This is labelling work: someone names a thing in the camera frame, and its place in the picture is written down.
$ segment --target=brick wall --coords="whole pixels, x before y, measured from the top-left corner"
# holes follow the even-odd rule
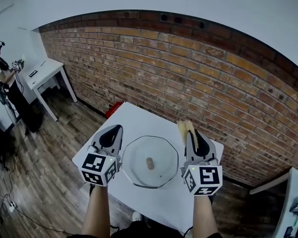
[[[40,28],[76,95],[105,112],[128,101],[190,119],[224,145],[224,174],[249,185],[298,168],[298,67],[237,30],[202,19],[113,11]]]

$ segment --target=white table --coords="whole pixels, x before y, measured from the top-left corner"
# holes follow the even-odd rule
[[[64,80],[74,102],[77,102],[77,98],[74,94],[74,91],[70,85],[68,78],[66,77],[65,71],[63,69],[63,64],[59,61],[55,61],[50,58],[46,58],[45,62],[43,64],[42,63],[34,66],[33,68],[31,68],[29,70],[24,71],[23,78],[24,78],[25,82],[27,83],[27,85],[29,86],[29,88],[31,90],[33,90],[33,92],[35,93],[35,95],[37,96],[39,101],[42,103],[42,105],[45,107],[47,112],[53,118],[53,120],[57,121],[58,120],[57,117],[53,114],[52,110],[46,104],[46,102],[42,98],[41,94],[39,93],[38,89],[49,79],[52,79],[55,82],[57,88],[59,89],[60,85],[55,78],[55,74],[58,72],[61,72],[63,80]],[[34,76],[29,77],[29,75],[35,70],[37,70],[37,73]]]
[[[177,124],[128,102],[120,106],[98,131],[115,124],[120,124],[124,129],[120,155],[127,144],[140,136],[159,136],[168,140],[177,150],[179,167],[183,167],[186,159],[184,157],[182,137],[178,131]],[[86,157],[86,150],[91,144],[93,136],[74,156],[74,164],[80,163],[81,158]],[[217,158],[220,160],[224,147],[220,143],[214,141],[213,143],[216,147]],[[180,170],[178,170],[173,180],[159,189],[134,186],[120,170],[115,175],[115,178],[110,181],[108,192],[112,197],[144,216],[177,229],[182,233],[192,226],[194,197],[189,193],[186,185],[184,185]]]
[[[294,223],[296,222],[295,216],[289,211],[293,206],[294,201],[298,200],[298,170],[295,168],[291,168],[285,175],[258,188],[252,189],[249,192],[250,194],[256,194],[263,190],[276,186],[286,180],[288,180],[288,183],[284,205],[273,238],[283,238],[287,227],[293,228],[292,236],[295,236],[298,230],[298,222],[296,223],[296,225],[294,225]]]

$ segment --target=brush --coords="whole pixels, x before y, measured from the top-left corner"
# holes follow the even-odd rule
[[[199,148],[198,137],[196,135],[196,131],[191,121],[189,120],[180,120],[177,122],[178,130],[182,136],[183,144],[187,144],[187,134],[190,131],[193,135],[194,146],[196,149]]]

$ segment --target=black and white marker cube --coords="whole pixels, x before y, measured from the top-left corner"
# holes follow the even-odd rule
[[[94,185],[107,186],[118,170],[117,159],[98,153],[88,153],[79,171],[84,181]]]
[[[12,63],[12,69],[18,69],[18,64],[16,62]]]
[[[189,165],[183,177],[195,196],[213,195],[223,184],[222,166]]]

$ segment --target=electrical socket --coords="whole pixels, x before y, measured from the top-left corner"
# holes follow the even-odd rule
[[[9,210],[12,213],[16,208],[16,204],[14,202],[11,202],[11,204],[9,205]]]

